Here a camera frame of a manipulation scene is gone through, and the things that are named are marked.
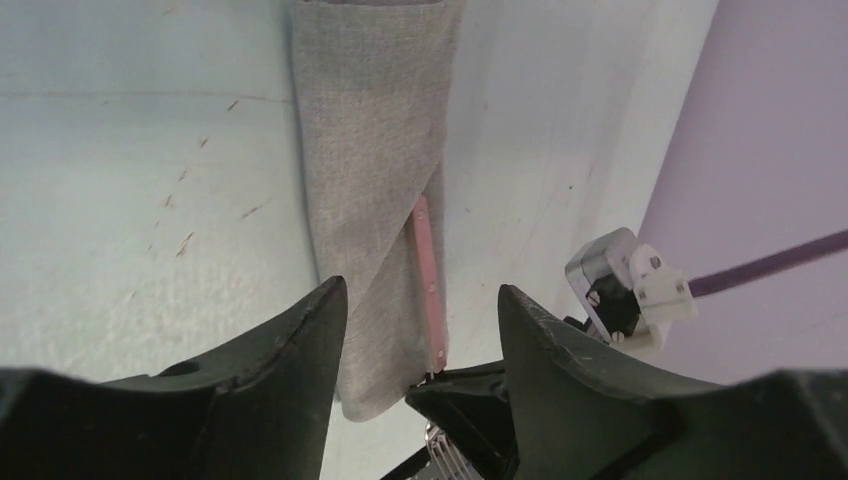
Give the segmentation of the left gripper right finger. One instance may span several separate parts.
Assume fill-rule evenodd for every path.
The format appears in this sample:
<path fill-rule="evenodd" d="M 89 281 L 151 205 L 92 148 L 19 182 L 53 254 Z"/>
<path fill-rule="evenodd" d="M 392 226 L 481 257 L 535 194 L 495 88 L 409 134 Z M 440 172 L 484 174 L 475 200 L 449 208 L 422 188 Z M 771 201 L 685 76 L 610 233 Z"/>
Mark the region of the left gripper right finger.
<path fill-rule="evenodd" d="M 722 386 L 623 354 L 518 288 L 498 294 L 523 479 L 843 479 L 847 374 Z"/>

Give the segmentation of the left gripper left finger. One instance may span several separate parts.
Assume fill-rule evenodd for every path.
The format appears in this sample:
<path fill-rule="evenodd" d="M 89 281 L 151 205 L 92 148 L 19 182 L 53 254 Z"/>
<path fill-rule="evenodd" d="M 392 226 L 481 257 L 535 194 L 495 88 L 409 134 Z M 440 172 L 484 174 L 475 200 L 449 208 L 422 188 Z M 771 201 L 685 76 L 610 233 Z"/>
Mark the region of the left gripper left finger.
<path fill-rule="evenodd" d="M 347 325 L 333 277 L 158 375 L 1 372 L 5 479 L 316 479 Z"/>

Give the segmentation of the grey cloth napkin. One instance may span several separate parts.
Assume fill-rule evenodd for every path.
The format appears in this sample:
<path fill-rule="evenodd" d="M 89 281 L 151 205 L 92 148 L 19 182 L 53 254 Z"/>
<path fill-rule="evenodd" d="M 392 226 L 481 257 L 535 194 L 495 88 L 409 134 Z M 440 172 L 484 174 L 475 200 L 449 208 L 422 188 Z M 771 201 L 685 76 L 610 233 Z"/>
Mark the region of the grey cloth napkin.
<path fill-rule="evenodd" d="M 337 394 L 365 422 L 428 376 L 410 215 L 427 198 L 446 322 L 443 166 L 461 1 L 296 1 L 292 69 L 318 274 L 342 276 Z"/>

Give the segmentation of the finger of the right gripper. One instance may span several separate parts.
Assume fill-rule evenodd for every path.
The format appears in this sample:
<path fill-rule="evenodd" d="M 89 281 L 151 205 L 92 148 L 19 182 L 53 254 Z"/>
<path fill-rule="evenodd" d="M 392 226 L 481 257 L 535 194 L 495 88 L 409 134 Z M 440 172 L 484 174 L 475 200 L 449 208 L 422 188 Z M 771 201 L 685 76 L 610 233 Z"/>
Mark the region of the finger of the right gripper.
<path fill-rule="evenodd" d="M 514 479 L 519 456 L 505 362 L 445 370 L 411 387 L 405 402 L 435 423 L 481 479 Z"/>

